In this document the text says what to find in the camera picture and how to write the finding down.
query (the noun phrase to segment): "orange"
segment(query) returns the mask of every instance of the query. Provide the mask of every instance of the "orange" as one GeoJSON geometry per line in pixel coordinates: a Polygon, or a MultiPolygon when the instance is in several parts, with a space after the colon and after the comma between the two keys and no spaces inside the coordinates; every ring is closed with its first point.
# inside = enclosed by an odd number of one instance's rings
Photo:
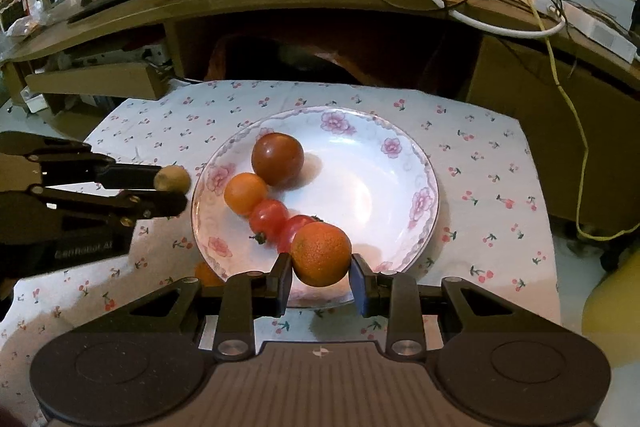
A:
{"type": "Polygon", "coordinates": [[[329,286],[342,279],[351,264],[351,241],[338,227],[309,223],[291,243],[293,270],[309,286],[329,286]]]}
{"type": "Polygon", "coordinates": [[[194,274],[203,286],[222,286],[224,281],[210,268],[207,263],[196,264],[196,272],[194,274]]]}
{"type": "Polygon", "coordinates": [[[238,216],[248,216],[255,205],[267,197],[269,187],[253,172],[241,172],[225,187],[225,203],[238,216]]]}

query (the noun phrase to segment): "red cherry tomato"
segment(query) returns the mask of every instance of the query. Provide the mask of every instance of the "red cherry tomato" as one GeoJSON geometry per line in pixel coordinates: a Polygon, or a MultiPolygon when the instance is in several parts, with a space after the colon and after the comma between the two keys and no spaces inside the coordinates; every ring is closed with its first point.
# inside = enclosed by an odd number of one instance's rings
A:
{"type": "Polygon", "coordinates": [[[296,236],[296,232],[309,223],[316,221],[322,221],[316,216],[305,216],[304,214],[298,214],[297,216],[290,217],[282,227],[280,232],[280,238],[278,240],[278,253],[289,253],[293,238],[296,236]]]}
{"type": "Polygon", "coordinates": [[[263,245],[267,241],[275,243],[280,237],[280,231],[289,218],[289,211],[281,201],[262,200],[255,205],[249,216],[252,239],[263,245]]]}

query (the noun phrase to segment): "white cable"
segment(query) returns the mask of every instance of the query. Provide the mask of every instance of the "white cable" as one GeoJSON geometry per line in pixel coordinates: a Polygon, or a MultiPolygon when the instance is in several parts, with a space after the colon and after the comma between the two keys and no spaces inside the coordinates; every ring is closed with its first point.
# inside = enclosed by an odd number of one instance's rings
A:
{"type": "MultiPolygon", "coordinates": [[[[442,0],[432,1],[436,3],[438,8],[444,8],[442,0]]],[[[560,22],[553,28],[549,28],[545,31],[512,30],[510,28],[501,28],[500,26],[493,26],[491,24],[480,22],[476,19],[472,19],[471,17],[467,17],[466,15],[462,15],[462,13],[453,9],[449,10],[449,15],[459,22],[465,23],[480,31],[500,35],[502,37],[512,37],[514,39],[544,39],[545,37],[550,37],[551,35],[561,32],[562,28],[566,25],[566,20],[564,20],[564,17],[560,16],[560,22]]]]}

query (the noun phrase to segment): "floral plate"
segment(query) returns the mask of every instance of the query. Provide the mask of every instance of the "floral plate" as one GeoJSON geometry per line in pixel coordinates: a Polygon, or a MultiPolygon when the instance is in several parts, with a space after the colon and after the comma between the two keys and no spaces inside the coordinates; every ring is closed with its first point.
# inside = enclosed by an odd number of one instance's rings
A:
{"type": "MultiPolygon", "coordinates": [[[[290,110],[245,127],[211,157],[196,184],[191,224],[200,252],[227,279],[248,270],[268,272],[274,247],[249,239],[245,219],[225,204],[226,182],[251,172],[256,140],[270,132],[295,137],[305,150],[296,183],[274,192],[290,215],[308,214],[343,229],[374,271],[404,271],[424,249],[438,211],[433,168],[420,146],[382,118],[337,107],[290,110]]],[[[353,299],[348,277],[313,288],[295,277],[289,306],[327,308],[353,299]]]]}

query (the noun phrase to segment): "fruit pile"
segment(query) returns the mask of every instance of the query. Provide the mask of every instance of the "fruit pile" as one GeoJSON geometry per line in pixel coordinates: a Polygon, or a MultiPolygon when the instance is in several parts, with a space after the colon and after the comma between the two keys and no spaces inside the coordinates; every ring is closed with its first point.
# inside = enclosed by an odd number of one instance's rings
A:
{"type": "Polygon", "coordinates": [[[289,217],[287,207],[268,198],[269,185],[284,188],[299,176],[304,163],[300,142],[287,134],[272,132],[254,146],[254,172],[241,172],[225,187],[228,207],[249,220],[261,245],[276,245],[278,253],[289,253],[293,270],[309,286],[329,286],[342,279],[351,264],[351,241],[338,227],[316,216],[289,217]]]}

